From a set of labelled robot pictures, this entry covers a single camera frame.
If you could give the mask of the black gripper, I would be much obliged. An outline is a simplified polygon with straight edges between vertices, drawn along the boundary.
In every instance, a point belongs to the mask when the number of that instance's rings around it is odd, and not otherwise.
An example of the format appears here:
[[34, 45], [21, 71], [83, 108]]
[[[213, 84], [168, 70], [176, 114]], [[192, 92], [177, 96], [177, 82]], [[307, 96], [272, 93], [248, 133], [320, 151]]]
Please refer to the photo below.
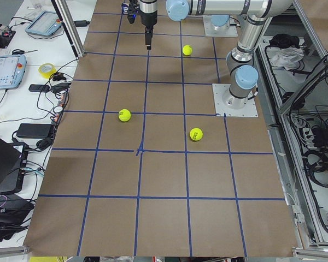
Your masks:
[[157, 0], [140, 0], [139, 9], [142, 24], [145, 28], [145, 46], [151, 50], [153, 26], [157, 23]]

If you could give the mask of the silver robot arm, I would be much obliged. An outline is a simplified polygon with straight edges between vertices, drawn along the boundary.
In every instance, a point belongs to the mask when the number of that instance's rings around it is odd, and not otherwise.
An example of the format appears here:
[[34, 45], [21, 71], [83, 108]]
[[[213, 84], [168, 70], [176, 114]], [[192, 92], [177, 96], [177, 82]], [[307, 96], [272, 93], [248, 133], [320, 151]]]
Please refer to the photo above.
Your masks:
[[210, 20], [215, 30], [230, 26], [230, 15], [212, 15]]
[[258, 73], [252, 66], [254, 50], [267, 28], [267, 22], [286, 11], [291, 1], [167, 1], [166, 10], [173, 21], [189, 15], [245, 15], [235, 48], [227, 55], [226, 64], [231, 76], [229, 89], [222, 99], [226, 106], [241, 109], [256, 86]]

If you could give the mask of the metal base plate arm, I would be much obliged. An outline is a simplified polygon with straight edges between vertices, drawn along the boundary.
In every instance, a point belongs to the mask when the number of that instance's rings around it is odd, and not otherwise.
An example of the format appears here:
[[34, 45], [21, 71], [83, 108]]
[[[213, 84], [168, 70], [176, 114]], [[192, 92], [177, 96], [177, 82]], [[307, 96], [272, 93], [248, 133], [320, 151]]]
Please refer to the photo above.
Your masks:
[[237, 38], [237, 24], [230, 15], [203, 16], [206, 37]]
[[215, 114], [220, 117], [258, 117], [250, 91], [246, 98], [236, 98], [230, 93], [230, 84], [212, 84]]

